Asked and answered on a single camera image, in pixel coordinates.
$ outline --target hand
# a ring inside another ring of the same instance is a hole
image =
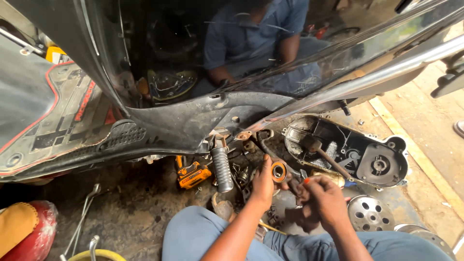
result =
[[[341,189],[329,178],[318,175],[306,178],[301,184],[309,192],[308,201],[315,202],[321,217],[322,227],[331,235],[340,228],[351,227],[346,198]]]
[[[257,170],[252,180],[253,191],[249,201],[257,203],[264,213],[271,207],[272,194],[274,194],[274,181],[272,180],[272,159],[269,155],[263,156],[263,166]]]

